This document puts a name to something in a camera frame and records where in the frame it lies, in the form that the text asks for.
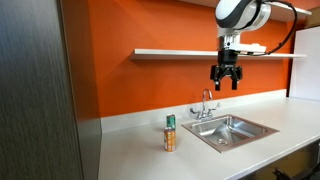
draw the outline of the wall shelf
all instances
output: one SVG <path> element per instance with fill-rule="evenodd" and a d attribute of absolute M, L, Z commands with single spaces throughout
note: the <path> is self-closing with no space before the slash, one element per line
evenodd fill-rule
<path fill-rule="evenodd" d="M 215 60 L 217 51 L 191 51 L 191 50 L 162 50 L 162 49 L 134 49 L 130 55 L 132 60 Z M 282 60 L 305 58 L 305 54 L 273 53 L 265 56 L 239 55 L 239 60 Z"/>
<path fill-rule="evenodd" d="M 212 8 L 215 8 L 219 2 L 219 0 L 179 0 L 179 1 L 212 7 Z M 273 2 L 270 4 L 271 4 L 270 19 L 283 21 L 283 22 L 289 22 L 294 20 L 294 16 L 291 8 L 278 2 Z M 306 11 L 300 8 L 296 8 L 296 11 L 298 13 L 299 19 L 305 18 L 312 14 L 310 11 Z"/>

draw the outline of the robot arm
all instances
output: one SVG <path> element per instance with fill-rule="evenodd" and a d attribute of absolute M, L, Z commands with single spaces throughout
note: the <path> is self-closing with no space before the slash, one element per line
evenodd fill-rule
<path fill-rule="evenodd" d="M 220 90 L 220 81 L 224 76 L 229 76 L 232 79 L 232 89 L 237 89 L 239 80 L 242 79 L 242 67 L 236 66 L 238 54 L 241 52 L 245 52 L 247 55 L 270 54 L 265 53 L 265 46 L 241 44 L 240 35 L 244 31 L 253 31 L 262 27 L 271 13 L 268 2 L 274 1 L 281 2 L 279 0 L 220 0 L 215 14 L 219 39 L 218 65 L 211 67 L 210 75 L 216 90 Z M 293 8 L 296 15 L 294 7 L 290 3 L 286 3 L 286 5 Z"/>

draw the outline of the sink basin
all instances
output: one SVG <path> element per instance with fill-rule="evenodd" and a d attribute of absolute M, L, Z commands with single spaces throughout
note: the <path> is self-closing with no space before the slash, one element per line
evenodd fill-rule
<path fill-rule="evenodd" d="M 278 132 L 230 114 L 182 126 L 220 153 Z"/>

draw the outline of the green can label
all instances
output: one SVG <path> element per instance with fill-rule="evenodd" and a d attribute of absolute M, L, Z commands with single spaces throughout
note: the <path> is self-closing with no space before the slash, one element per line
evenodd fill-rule
<path fill-rule="evenodd" d="M 167 115 L 167 127 L 176 129 L 176 117 L 174 114 Z"/>

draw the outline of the can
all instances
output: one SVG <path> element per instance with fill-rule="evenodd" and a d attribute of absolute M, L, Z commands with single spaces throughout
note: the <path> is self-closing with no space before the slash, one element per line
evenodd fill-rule
<path fill-rule="evenodd" d="M 176 116 L 174 114 L 167 115 L 167 127 L 176 129 Z"/>
<path fill-rule="evenodd" d="M 171 127 L 164 129 L 164 149 L 168 152 L 176 150 L 176 131 Z"/>

